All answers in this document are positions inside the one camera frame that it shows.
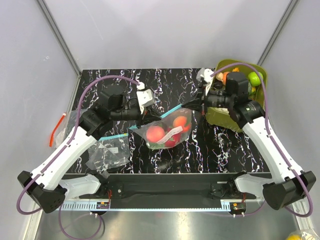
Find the peach toy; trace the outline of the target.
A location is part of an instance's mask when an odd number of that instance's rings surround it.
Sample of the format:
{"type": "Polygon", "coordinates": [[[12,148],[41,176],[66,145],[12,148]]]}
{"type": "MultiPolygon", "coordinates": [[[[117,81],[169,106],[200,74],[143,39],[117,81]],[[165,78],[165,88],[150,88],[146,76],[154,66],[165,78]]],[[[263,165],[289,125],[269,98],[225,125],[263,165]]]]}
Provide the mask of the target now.
{"type": "Polygon", "coordinates": [[[186,116],[178,116],[173,121],[173,127],[182,127],[182,132],[186,133],[191,128],[191,120],[187,118],[186,116]]]}
{"type": "Polygon", "coordinates": [[[151,143],[157,143],[165,136],[165,130],[160,126],[150,126],[146,131],[146,139],[151,143]]]}

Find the clear bag teal zipper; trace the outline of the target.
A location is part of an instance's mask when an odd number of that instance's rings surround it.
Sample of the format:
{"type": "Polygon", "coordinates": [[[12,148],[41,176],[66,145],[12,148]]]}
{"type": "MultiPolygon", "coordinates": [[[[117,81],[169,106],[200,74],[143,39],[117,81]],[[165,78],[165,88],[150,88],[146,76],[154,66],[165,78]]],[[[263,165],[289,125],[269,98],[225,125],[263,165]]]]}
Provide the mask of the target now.
{"type": "Polygon", "coordinates": [[[164,143],[168,141],[172,136],[180,135],[179,144],[186,141],[189,138],[189,135],[192,130],[192,114],[193,114],[192,110],[183,108],[178,105],[175,108],[171,109],[170,111],[166,112],[164,115],[162,115],[161,120],[154,121],[152,123],[143,125],[141,127],[135,127],[135,128],[132,128],[131,130],[135,134],[140,136],[145,141],[146,146],[151,150],[171,149],[171,148],[165,147],[164,143]],[[183,132],[183,129],[181,126],[173,127],[173,122],[175,118],[179,116],[185,116],[191,120],[191,128],[188,132],[183,132]],[[165,136],[161,140],[159,140],[157,143],[151,143],[146,138],[146,132],[148,128],[151,126],[160,126],[165,131],[165,136]]]}

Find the red dragon fruit toy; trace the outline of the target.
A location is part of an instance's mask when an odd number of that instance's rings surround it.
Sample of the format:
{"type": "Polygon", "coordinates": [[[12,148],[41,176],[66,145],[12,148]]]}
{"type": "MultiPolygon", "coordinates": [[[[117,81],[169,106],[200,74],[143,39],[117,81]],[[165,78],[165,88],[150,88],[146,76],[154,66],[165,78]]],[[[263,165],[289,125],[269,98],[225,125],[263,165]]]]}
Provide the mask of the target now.
{"type": "Polygon", "coordinates": [[[173,148],[180,143],[181,136],[176,134],[164,143],[165,148],[173,148]]]}

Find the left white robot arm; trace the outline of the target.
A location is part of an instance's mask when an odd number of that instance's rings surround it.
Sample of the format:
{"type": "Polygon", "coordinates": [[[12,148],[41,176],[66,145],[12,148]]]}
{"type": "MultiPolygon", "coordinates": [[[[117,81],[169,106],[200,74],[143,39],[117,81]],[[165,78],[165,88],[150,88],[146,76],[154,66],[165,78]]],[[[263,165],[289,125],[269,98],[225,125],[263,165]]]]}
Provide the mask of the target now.
{"type": "Polygon", "coordinates": [[[63,176],[76,160],[113,128],[115,121],[135,121],[137,126],[160,120],[152,109],[154,93],[141,83],[134,104],[127,106],[124,89],[108,85],[98,100],[78,115],[72,132],[64,142],[32,172],[22,171],[17,179],[45,213],[58,209],[66,200],[83,195],[103,198],[108,193],[105,179],[98,174],[64,180],[63,176]]]}

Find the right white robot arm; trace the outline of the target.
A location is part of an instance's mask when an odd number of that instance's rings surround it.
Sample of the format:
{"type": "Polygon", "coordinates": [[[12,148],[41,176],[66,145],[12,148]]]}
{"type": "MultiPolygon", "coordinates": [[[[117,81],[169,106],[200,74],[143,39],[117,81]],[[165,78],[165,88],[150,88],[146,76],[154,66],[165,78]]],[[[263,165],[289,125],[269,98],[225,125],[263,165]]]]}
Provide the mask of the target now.
{"type": "Polygon", "coordinates": [[[309,198],[316,182],[312,171],[304,171],[280,143],[270,126],[267,110],[249,98],[249,80],[241,72],[226,75],[225,88],[212,90],[215,73],[202,68],[200,82],[192,100],[183,108],[208,113],[209,108],[226,108],[231,119],[252,140],[268,166],[271,178],[256,177],[246,172],[235,174],[227,183],[228,195],[239,198],[244,193],[264,198],[274,210],[309,198]]]}

